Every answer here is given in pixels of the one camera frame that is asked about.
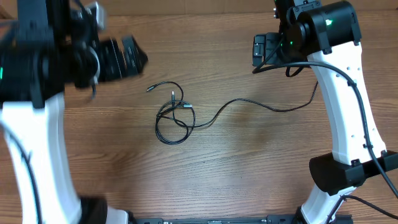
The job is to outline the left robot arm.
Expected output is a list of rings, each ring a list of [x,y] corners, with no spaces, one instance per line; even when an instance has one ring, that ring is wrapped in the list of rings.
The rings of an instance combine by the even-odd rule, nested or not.
[[[103,197],[77,194],[64,136],[65,85],[95,89],[142,73],[148,58],[132,36],[100,40],[97,2],[19,1],[1,37],[1,129],[24,223],[134,223]]]

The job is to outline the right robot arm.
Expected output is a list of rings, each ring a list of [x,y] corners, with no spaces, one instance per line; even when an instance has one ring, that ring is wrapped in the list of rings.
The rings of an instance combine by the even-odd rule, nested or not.
[[[260,73],[284,68],[288,77],[313,70],[330,121],[333,147],[309,162],[315,183],[289,223],[351,223],[336,213],[366,179],[397,168],[377,130],[362,71],[361,31],[348,1],[276,0],[276,33],[254,37],[252,64]]]

